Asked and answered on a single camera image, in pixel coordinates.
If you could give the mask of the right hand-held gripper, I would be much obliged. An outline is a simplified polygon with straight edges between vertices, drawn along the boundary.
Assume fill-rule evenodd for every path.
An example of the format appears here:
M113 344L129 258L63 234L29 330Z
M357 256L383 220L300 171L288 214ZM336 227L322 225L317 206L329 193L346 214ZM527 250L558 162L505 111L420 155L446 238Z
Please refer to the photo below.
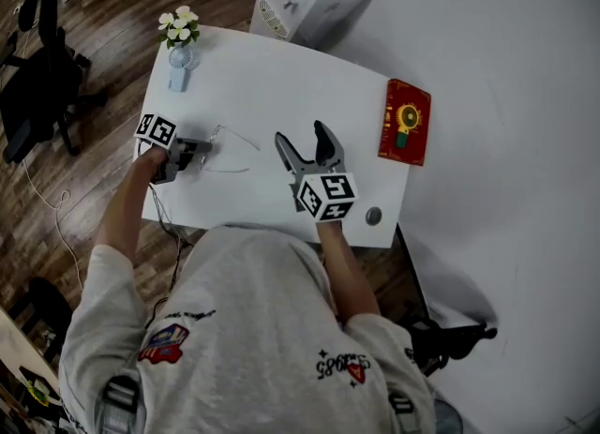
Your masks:
M286 170L296 213L307 213L315 222L343 220L358 201L354 176L344 162L344 149L337 136L322 121L314 122L317 146L315 162L303 159L289 139L275 134L275 146Z

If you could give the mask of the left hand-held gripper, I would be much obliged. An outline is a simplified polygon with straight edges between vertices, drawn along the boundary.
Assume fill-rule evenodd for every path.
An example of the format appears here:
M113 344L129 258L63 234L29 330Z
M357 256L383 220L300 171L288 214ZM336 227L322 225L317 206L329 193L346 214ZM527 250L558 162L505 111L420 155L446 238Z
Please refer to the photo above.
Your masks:
M179 138L175 122L157 113L144 113L134 132L136 155L139 156L152 147L166 151L166 157L157 167L151 180L152 184L170 183L183 171L193 154L207 154L212 143Z

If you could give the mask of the person's left hand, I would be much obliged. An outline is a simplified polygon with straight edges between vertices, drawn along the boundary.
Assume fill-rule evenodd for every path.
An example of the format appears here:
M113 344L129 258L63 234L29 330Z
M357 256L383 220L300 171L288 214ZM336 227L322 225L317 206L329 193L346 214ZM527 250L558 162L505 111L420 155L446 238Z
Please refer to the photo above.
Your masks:
M137 156L134 166L152 178L159 166L168 158L168 151L159 146L152 146Z

